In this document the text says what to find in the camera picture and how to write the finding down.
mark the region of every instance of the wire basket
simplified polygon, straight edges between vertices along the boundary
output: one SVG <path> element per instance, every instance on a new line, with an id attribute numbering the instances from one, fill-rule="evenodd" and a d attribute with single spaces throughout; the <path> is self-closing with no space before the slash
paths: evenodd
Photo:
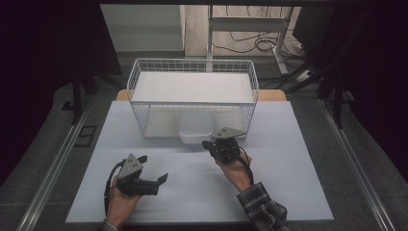
<path id="1" fill-rule="evenodd" d="M 230 127 L 245 138 L 258 89 L 253 62 L 231 60 L 137 59 L 127 84 L 145 138 L 179 137 L 189 112 L 210 112 L 214 132 Z"/>

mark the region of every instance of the plaid sleeve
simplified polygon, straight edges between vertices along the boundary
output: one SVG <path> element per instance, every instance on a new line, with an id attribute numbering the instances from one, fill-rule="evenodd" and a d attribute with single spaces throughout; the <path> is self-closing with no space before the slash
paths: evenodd
<path id="1" fill-rule="evenodd" d="M 286 208 L 270 199 L 261 182 L 241 192 L 237 198 L 258 230 L 289 231 Z"/>

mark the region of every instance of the hand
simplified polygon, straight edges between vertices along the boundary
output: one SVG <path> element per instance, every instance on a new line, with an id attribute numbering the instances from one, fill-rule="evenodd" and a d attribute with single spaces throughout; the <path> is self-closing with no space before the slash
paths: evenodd
<path id="1" fill-rule="evenodd" d="M 240 157 L 247 164 L 251 163 L 251 157 L 248 156 L 246 159 L 245 153 L 241 152 Z M 221 161 L 216 160 L 216 164 L 221 167 L 225 177 L 235 186 L 235 188 L 237 188 L 240 193 L 251 187 L 248 173 L 246 172 L 245 167 L 238 160 L 229 164 L 223 164 Z"/>
<path id="2" fill-rule="evenodd" d="M 109 190 L 109 208 L 106 219 L 117 228 L 132 215 L 141 195 L 128 196 L 116 187 L 117 176 Z"/>

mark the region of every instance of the gray carpet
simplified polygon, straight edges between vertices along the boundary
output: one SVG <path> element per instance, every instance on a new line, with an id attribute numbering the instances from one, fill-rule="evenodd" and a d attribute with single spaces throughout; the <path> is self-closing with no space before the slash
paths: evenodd
<path id="1" fill-rule="evenodd" d="M 125 76 L 129 66 L 123 66 Z M 256 63 L 259 77 L 267 78 L 273 64 Z M 95 127 L 95 137 L 89 147 L 73 147 L 64 169 L 39 217 L 35 230 L 95 230 L 98 224 L 65 224 L 82 177 L 87 169 L 97 137 L 103 127 L 111 102 L 118 90 L 95 79 L 99 86 L 84 126 Z M 126 78 L 117 77 L 125 83 Z M 315 165 L 329 206 L 335 217 L 330 221 L 290 221 L 292 230 L 380 230 L 371 209 L 363 197 L 333 131 L 314 92 L 316 86 L 288 94 L 300 130 Z M 71 100 L 71 86 L 55 93 L 54 106 L 27 153 L 0 189 L 0 230 L 15 230 L 24 215 L 38 185 L 58 153 L 69 129 L 72 112 L 61 111 Z M 358 154 L 369 179 L 392 216 L 396 230 L 408 230 L 408 186 L 388 157 L 344 105 L 344 131 Z M 84 145 L 89 140 L 78 139 Z M 95 195 L 102 199 L 103 192 Z"/>

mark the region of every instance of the wire rack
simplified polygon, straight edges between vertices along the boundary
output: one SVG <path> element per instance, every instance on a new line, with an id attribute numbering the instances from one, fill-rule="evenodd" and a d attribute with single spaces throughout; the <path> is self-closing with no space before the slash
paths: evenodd
<path id="1" fill-rule="evenodd" d="M 235 76 L 238 76 L 236 74 L 241 74 L 240 76 L 244 76 L 243 78 L 246 79 L 247 95 L 250 100 L 242 102 L 223 102 L 222 100 L 219 102 L 205 100 L 190 101 L 189 97 L 186 97 L 186 100 L 183 98 L 177 101 L 166 101 L 166 99 L 169 98 L 168 96 L 171 95 L 164 95 L 164 100 L 149 100 L 148 98 L 140 100 L 138 93 L 141 91 L 154 91 L 155 88 L 166 87 L 166 83 L 164 83 L 163 86 L 155 85 L 149 87 L 149 89 L 138 86 L 143 78 L 143 74 L 148 73 L 150 74 L 149 76 L 153 76 L 152 72 L 153 75 L 164 76 L 165 82 L 171 82 L 173 76 L 181 78 L 179 75 L 191 80 L 191 78 L 197 78 L 196 76 L 200 75 L 200 73 L 205 73 L 206 76 L 212 77 L 209 79 L 216 82 L 217 79 L 213 78 L 215 75 L 225 75 L 236 80 Z M 181 84 L 180 90 L 188 87 L 186 84 Z M 196 111 L 211 112 L 213 114 L 215 122 L 214 131 L 222 127 L 231 127 L 244 131 L 245 135 L 242 137 L 245 138 L 258 100 L 259 86 L 255 68 L 251 61 L 137 59 L 129 77 L 127 90 L 136 120 L 142 134 L 146 138 L 178 137 L 178 121 L 180 115 Z"/>

